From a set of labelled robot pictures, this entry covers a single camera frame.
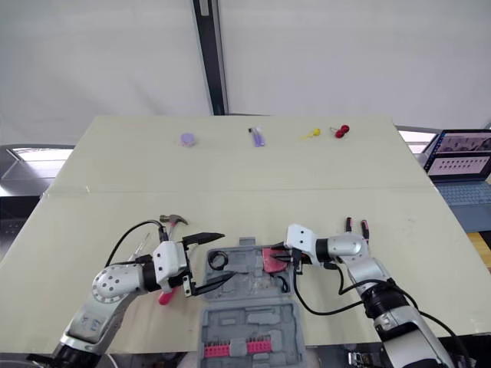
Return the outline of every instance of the red push pin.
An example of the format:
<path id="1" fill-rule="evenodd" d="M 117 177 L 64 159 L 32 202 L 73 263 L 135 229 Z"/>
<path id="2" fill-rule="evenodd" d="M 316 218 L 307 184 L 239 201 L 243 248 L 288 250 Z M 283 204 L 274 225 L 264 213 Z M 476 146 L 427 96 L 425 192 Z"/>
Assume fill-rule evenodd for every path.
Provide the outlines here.
<path id="1" fill-rule="evenodd" d="M 339 129 L 331 128 L 331 131 L 334 132 L 334 136 L 336 138 L 342 138 L 347 132 L 350 131 L 350 127 L 348 125 L 341 125 L 341 128 Z"/>

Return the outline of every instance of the yellow pin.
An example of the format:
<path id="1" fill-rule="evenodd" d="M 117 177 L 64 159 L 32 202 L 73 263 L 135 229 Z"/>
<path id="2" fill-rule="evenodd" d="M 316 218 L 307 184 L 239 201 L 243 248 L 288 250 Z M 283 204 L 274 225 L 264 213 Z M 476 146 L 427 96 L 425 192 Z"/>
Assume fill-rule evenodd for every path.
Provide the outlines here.
<path id="1" fill-rule="evenodd" d="M 313 138 L 315 136 L 320 136 L 320 135 L 321 135 L 321 130 L 319 128 L 315 128 L 307 136 L 303 136 L 300 139 L 301 140 L 306 140 L 307 138 Z"/>

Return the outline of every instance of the white tabletop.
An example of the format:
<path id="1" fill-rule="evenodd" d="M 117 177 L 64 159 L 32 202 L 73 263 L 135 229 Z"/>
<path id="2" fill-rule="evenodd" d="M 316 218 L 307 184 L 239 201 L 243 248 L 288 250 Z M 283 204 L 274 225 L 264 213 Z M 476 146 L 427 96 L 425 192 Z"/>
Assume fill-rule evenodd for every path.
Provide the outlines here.
<path id="1" fill-rule="evenodd" d="M 328 128 L 343 123 L 351 132 L 336 140 Z M 252 146 L 250 126 L 263 127 L 266 147 Z M 298 140 L 315 127 L 320 137 Z M 186 131 L 196 134 L 193 148 L 176 144 Z M 227 235 L 193 252 L 198 281 L 208 248 L 241 236 L 279 242 L 293 222 L 327 237 L 342 233 L 346 216 L 367 219 L 373 255 L 423 311 L 458 334 L 491 331 L 489 272 L 388 119 L 101 117 L 0 264 L 2 350 L 51 352 L 120 235 L 170 213 L 189 220 L 176 237 Z M 116 259 L 148 231 L 130 236 Z M 337 273 L 320 268 L 306 267 L 299 287 L 318 310 L 359 300 L 337 296 Z M 165 307 L 157 293 L 140 297 L 110 349 L 195 350 L 205 305 L 182 291 Z M 362 307 L 333 317 L 301 310 L 307 345 L 378 340 Z"/>

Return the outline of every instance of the white wall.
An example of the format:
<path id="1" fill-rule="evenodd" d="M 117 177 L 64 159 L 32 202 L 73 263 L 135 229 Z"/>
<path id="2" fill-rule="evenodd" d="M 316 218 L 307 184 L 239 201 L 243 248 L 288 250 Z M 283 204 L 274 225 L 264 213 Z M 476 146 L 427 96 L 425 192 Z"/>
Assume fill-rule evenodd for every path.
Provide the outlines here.
<path id="1" fill-rule="evenodd" d="M 489 0 L 222 0 L 233 113 L 491 119 Z"/>
<path id="2" fill-rule="evenodd" d="M 0 144 L 76 143 L 98 114 L 210 115 L 207 96 L 190 0 L 0 1 Z"/>

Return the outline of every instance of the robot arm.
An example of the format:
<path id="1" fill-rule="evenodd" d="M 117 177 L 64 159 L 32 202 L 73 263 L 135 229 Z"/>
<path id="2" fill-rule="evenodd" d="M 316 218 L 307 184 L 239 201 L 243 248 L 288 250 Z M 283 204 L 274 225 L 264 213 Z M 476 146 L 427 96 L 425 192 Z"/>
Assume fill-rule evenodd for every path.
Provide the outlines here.
<path id="1" fill-rule="evenodd" d="M 134 261 L 111 264 L 97 274 L 91 292 L 61 336 L 52 357 L 31 354 L 28 360 L 52 368 L 94 368 L 119 330 L 128 306 L 138 297 L 183 285 L 185 296 L 200 295 L 216 289 L 235 273 L 224 273 L 208 284 L 197 287 L 189 268 L 190 244 L 204 244 L 221 238 L 217 233 L 199 233 L 181 243 L 163 241 L 152 255 Z"/>
<path id="2" fill-rule="evenodd" d="M 351 232 L 351 219 L 343 235 L 320 238 L 300 225 L 288 227 L 285 247 L 292 249 L 296 269 L 301 265 L 300 253 L 306 254 L 313 265 L 344 263 L 348 275 L 363 301 L 366 315 L 374 327 L 393 368 L 447 367 L 454 368 L 450 356 L 432 333 L 415 307 L 409 305 L 384 266 L 370 255 L 368 229 L 362 223 L 364 235 Z"/>

